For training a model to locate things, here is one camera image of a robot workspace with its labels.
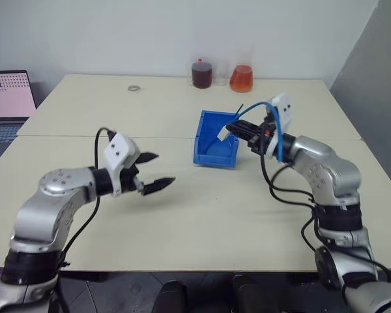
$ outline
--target glass beaker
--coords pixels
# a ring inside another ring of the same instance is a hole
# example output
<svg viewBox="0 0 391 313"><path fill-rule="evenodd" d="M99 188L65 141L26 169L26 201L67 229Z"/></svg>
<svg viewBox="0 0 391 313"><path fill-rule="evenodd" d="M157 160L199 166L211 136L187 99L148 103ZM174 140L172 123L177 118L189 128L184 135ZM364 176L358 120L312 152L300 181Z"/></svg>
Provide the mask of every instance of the glass beaker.
<svg viewBox="0 0 391 313"><path fill-rule="evenodd" d="M209 88L212 82L213 67L209 62L198 59L191 66L193 85L197 88Z"/></svg>
<svg viewBox="0 0 391 313"><path fill-rule="evenodd" d="M226 60L216 62L213 82L217 86L226 86L229 82L229 64Z"/></svg>
<svg viewBox="0 0 391 313"><path fill-rule="evenodd" d="M247 64L239 64L235 67L230 78L230 88L238 93L247 93L253 87L252 67Z"/></svg>

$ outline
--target gray floor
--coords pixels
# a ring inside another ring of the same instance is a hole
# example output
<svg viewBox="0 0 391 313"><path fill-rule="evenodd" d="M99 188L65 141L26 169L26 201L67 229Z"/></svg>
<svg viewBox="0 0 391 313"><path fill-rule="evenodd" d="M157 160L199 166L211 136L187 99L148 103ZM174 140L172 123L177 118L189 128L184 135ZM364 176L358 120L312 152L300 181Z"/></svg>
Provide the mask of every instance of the gray floor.
<svg viewBox="0 0 391 313"><path fill-rule="evenodd" d="M150 312L162 284L170 280L183 282L190 304L229 297L229 272L133 272L110 273L105 282L86 282L62 278L61 284L71 313ZM347 313L341 295L325 290L318 282L307 282L301 273L246 273L264 287L264 297L276 301L280 308L297 312Z"/></svg>

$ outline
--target white wall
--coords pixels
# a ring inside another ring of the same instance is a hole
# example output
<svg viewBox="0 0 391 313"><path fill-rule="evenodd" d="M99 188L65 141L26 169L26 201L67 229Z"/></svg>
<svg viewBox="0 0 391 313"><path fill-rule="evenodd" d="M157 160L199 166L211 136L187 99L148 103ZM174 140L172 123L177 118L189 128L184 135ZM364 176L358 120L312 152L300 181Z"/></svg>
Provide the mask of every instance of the white wall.
<svg viewBox="0 0 391 313"><path fill-rule="evenodd" d="M49 93L66 73L185 76L253 48L260 78L330 87L377 0L0 0L0 70Z"/></svg>

